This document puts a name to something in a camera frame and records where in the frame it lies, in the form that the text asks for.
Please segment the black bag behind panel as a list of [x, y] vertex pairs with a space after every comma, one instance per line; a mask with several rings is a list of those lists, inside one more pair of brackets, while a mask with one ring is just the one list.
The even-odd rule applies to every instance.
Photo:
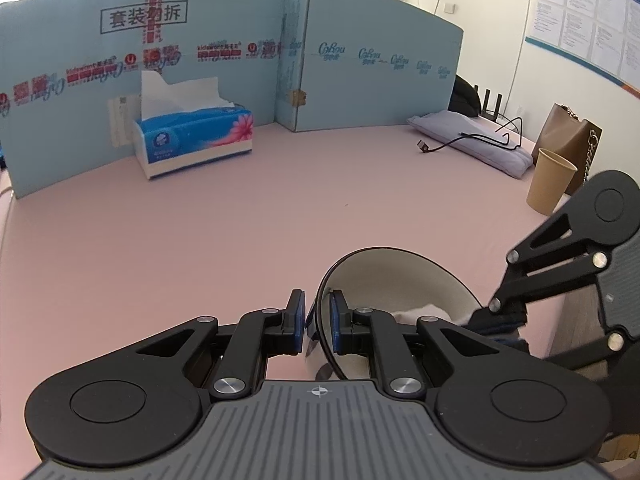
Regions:
[[454, 80], [448, 110], [466, 117], [480, 116], [480, 97], [477, 90], [459, 75]]

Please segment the white bowl black rim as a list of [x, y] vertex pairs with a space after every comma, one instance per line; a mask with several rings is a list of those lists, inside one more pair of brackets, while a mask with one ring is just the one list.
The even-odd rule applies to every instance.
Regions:
[[307, 315], [305, 361], [317, 382], [370, 376], [366, 358], [332, 353], [329, 293], [333, 289], [341, 289], [352, 309], [369, 307], [391, 315], [426, 304], [452, 315], [472, 315], [480, 308], [462, 281], [429, 258], [393, 247], [351, 252], [326, 271]]

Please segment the right blue cardboard panel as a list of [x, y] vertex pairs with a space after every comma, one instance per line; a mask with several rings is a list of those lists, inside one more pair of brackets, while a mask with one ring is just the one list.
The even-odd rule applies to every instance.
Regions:
[[399, 0], [284, 0], [276, 121], [294, 132], [446, 110], [462, 29]]

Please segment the brown paper cup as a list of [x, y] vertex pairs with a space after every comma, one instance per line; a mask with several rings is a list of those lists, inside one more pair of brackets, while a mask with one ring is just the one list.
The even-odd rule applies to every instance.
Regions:
[[540, 214], [550, 216], [564, 195], [577, 167], [555, 152], [540, 148], [526, 203]]

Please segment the blue tissue box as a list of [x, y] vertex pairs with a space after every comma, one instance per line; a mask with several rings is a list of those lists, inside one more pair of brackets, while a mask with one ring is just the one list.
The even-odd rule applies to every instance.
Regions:
[[145, 70], [140, 107], [134, 151], [148, 179], [252, 151], [253, 113], [223, 99], [216, 77], [168, 84]]

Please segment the lavender pillow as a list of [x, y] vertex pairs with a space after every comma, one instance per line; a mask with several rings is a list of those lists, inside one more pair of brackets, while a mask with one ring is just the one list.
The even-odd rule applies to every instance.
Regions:
[[423, 153], [454, 148], [514, 179], [521, 179], [533, 166], [533, 156], [524, 146], [520, 128], [513, 122], [497, 125], [484, 118], [466, 117], [450, 110], [412, 116], [407, 122], [438, 143], [436, 148], [430, 148], [420, 142]]

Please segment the black wifi router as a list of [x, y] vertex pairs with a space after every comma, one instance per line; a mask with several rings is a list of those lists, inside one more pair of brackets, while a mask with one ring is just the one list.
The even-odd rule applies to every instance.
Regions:
[[482, 90], [477, 84], [473, 86], [472, 107], [474, 117], [480, 117], [498, 122], [502, 117], [503, 95], [500, 92], [492, 92], [489, 88]]

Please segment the brown leather handbag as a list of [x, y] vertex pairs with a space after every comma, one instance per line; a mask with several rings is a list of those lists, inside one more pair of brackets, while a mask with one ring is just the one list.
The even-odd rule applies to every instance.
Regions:
[[566, 189], [573, 195], [588, 180], [594, 155], [600, 143], [602, 129], [588, 119], [580, 119], [568, 106], [554, 103], [542, 126], [533, 149], [537, 161], [541, 148], [567, 159], [576, 168]]

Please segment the wall notice board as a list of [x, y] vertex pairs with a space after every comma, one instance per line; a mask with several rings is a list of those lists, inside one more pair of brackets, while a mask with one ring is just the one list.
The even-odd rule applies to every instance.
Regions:
[[524, 41], [639, 94], [639, 0], [533, 0]]

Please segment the left blue cardboard panel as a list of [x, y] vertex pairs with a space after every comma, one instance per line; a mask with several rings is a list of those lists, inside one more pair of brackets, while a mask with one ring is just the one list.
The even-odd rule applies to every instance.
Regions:
[[276, 116], [284, 0], [20, 0], [1, 8], [1, 146], [17, 196], [132, 154], [119, 127], [147, 70], [214, 77]]

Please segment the beige cleaning cloth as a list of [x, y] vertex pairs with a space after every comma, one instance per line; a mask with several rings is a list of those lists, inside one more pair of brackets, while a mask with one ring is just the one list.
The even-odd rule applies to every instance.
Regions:
[[465, 325], [471, 318], [471, 313], [465, 313], [460, 315], [452, 315], [445, 310], [435, 306], [434, 304], [426, 304], [423, 307], [413, 308], [405, 311], [397, 311], [393, 313], [393, 317], [397, 323], [401, 324], [416, 324], [419, 318], [424, 316], [434, 316], [435, 318], [441, 318], [456, 325]]

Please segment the blue cardboard panel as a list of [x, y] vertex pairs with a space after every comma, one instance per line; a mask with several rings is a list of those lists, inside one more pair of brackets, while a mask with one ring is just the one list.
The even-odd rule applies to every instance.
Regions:
[[446, 110], [462, 29], [399, 0], [284, 0], [276, 121], [294, 132]]
[[1, 8], [1, 146], [17, 196], [132, 154], [119, 127], [147, 70], [214, 77], [276, 116], [284, 0], [20, 0]]

